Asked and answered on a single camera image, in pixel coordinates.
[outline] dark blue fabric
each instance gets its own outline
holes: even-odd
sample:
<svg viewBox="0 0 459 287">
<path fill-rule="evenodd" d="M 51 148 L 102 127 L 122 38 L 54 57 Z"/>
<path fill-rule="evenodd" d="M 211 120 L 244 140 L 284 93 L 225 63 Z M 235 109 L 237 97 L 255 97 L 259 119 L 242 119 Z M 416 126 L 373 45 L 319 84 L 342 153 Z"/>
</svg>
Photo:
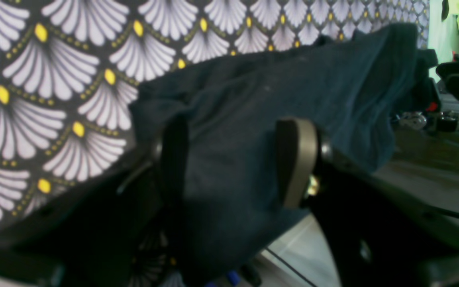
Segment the dark blue fabric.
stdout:
<svg viewBox="0 0 459 287">
<path fill-rule="evenodd" d="M 416 42 L 416 26 L 394 24 L 346 43 L 218 58 L 140 86 L 131 105 L 139 143 L 175 116 L 189 122 L 184 204 L 169 233 L 186 283 L 237 267 L 306 215 L 277 198 L 279 118 L 312 120 L 366 171 L 388 161 L 392 105 L 418 81 Z"/>
</svg>

